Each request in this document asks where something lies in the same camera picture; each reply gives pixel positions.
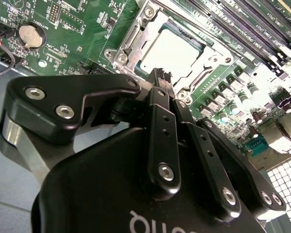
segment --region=screw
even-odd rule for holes
[[[66,105],[59,105],[56,107],[55,112],[58,116],[65,119],[71,119],[74,116],[73,109]]]
[[[42,100],[45,97],[44,91],[36,87],[28,87],[25,90],[25,94],[28,98],[32,100]]]
[[[230,57],[227,57],[226,59],[225,59],[225,63],[230,63],[232,61],[232,59],[230,58]]]
[[[266,193],[264,193],[264,192],[261,192],[261,194],[262,194],[262,197],[263,197],[264,201],[267,204],[271,205],[272,204],[272,200],[270,199],[270,197]]]
[[[229,191],[227,188],[224,188],[224,189],[222,189],[222,194],[228,203],[230,203],[231,205],[236,205],[235,196],[234,196],[234,194],[232,194],[231,191]]]
[[[122,63],[122,64],[124,64],[127,61],[127,57],[125,54],[120,54],[117,59],[119,63]]]
[[[185,108],[185,107],[186,107],[186,104],[185,104],[184,102],[182,102],[182,101],[179,101],[179,104],[180,104],[180,106],[181,106],[182,108]]]
[[[164,180],[172,181],[174,179],[174,172],[166,164],[161,164],[159,166],[159,174],[164,178]]]
[[[205,121],[205,124],[209,127],[212,128],[212,124],[209,121]]]
[[[38,61],[38,65],[42,68],[45,68],[45,67],[47,67],[48,63],[45,60],[40,59]]]
[[[112,57],[112,53],[110,51],[106,51],[106,57]]]
[[[272,196],[273,196],[274,200],[278,203],[278,205],[282,205],[281,199],[276,194],[273,193]]]
[[[155,10],[153,9],[153,7],[148,6],[147,8],[145,8],[145,16],[148,18],[152,18],[154,16]]]

